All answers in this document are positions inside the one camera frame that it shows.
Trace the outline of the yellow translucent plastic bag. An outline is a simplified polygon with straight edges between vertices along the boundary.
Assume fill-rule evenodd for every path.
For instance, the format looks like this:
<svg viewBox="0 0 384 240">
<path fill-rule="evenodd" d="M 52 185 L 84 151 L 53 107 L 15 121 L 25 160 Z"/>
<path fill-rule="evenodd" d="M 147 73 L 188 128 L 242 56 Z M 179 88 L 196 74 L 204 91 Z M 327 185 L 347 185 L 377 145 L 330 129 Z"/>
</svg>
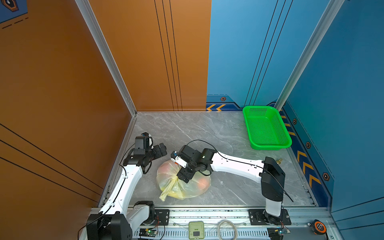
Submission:
<svg viewBox="0 0 384 240">
<path fill-rule="evenodd" d="M 164 162 L 157 170 L 157 184 L 162 191 L 159 199 L 164 202 L 167 197 L 184 200 L 204 194 L 211 186 L 211 177 L 197 172 L 188 183 L 177 174 L 182 168 L 172 160 Z"/>
</svg>

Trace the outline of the green plastic mesh basket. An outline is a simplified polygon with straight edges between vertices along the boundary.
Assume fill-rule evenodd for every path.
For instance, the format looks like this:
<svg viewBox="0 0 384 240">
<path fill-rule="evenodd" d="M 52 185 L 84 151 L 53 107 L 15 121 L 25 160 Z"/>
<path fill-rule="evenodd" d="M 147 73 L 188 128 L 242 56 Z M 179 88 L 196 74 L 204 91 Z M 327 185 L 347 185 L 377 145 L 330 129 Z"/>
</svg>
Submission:
<svg viewBox="0 0 384 240">
<path fill-rule="evenodd" d="M 254 150 L 278 151 L 292 145 L 279 111 L 270 106 L 246 106 L 243 115 Z"/>
</svg>

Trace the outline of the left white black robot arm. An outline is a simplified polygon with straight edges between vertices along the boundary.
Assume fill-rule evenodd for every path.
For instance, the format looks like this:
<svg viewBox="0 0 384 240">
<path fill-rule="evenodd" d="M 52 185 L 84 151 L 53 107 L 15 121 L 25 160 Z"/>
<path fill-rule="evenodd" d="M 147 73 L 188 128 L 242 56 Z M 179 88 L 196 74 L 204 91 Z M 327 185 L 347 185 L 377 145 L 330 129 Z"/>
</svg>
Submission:
<svg viewBox="0 0 384 240">
<path fill-rule="evenodd" d="M 142 225 L 161 222 L 152 201 L 139 201 L 128 212 L 128 206 L 136 185 L 145 168 L 136 164 L 122 167 L 122 173 L 110 198 L 99 213 L 91 214 L 84 229 L 88 240 L 131 240 L 135 231 Z"/>
</svg>

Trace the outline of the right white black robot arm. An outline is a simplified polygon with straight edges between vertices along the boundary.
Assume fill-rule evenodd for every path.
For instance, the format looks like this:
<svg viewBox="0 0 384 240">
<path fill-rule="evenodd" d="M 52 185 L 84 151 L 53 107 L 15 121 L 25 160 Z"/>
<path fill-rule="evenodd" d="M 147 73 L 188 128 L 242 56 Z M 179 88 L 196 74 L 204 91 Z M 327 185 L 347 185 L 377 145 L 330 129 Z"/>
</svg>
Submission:
<svg viewBox="0 0 384 240">
<path fill-rule="evenodd" d="M 213 172 L 230 173 L 260 184 L 266 199 L 263 220 L 268 225 L 283 225 L 286 174 L 273 158 L 247 160 L 225 155 L 215 148 L 199 152 L 184 145 L 178 152 L 171 153 L 171 160 L 181 166 L 177 177 L 186 184 L 195 173 L 210 176 Z"/>
</svg>

